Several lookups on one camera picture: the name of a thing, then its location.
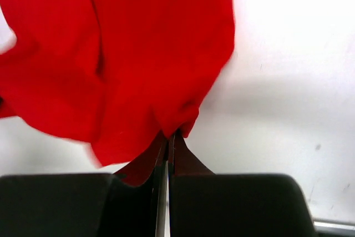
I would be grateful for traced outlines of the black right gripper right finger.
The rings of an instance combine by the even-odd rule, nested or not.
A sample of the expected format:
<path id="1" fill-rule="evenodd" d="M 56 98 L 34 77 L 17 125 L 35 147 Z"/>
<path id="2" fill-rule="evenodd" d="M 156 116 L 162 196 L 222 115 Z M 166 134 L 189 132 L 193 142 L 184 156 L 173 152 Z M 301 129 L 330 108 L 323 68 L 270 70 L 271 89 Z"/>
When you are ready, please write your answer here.
<path id="1" fill-rule="evenodd" d="M 169 139 L 171 236 L 316 236 L 305 197 L 284 174 L 215 174 Z"/>

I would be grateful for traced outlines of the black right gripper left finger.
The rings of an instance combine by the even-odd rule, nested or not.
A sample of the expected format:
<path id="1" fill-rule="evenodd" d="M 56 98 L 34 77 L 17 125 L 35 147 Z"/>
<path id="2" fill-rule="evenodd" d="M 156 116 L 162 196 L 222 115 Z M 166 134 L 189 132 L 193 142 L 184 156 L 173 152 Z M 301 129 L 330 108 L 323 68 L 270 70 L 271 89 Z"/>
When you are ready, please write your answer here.
<path id="1" fill-rule="evenodd" d="M 167 140 L 117 172 L 1 177 L 2 236 L 164 236 Z"/>

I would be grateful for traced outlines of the red t shirt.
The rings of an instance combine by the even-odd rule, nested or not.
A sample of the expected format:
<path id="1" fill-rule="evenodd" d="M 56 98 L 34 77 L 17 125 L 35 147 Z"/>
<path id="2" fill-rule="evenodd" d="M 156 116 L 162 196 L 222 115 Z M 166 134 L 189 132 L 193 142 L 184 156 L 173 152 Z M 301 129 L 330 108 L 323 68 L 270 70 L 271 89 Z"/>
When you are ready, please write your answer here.
<path id="1" fill-rule="evenodd" d="M 232 0 L 1 0 L 1 117 L 129 162 L 187 137 L 234 50 Z"/>

